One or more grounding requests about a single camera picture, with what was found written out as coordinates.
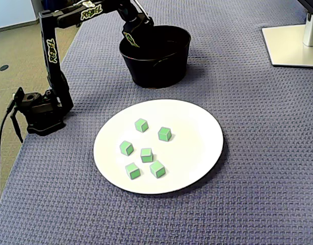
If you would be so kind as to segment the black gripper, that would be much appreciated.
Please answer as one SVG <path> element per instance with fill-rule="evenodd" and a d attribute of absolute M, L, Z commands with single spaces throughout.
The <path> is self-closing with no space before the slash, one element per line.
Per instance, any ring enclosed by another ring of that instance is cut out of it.
<path fill-rule="evenodd" d="M 138 13 L 132 20 L 126 20 L 122 34 L 133 47 L 148 47 L 152 41 L 153 19 L 144 13 Z M 140 32 L 140 46 L 135 42 L 132 35 L 128 32 Z"/>

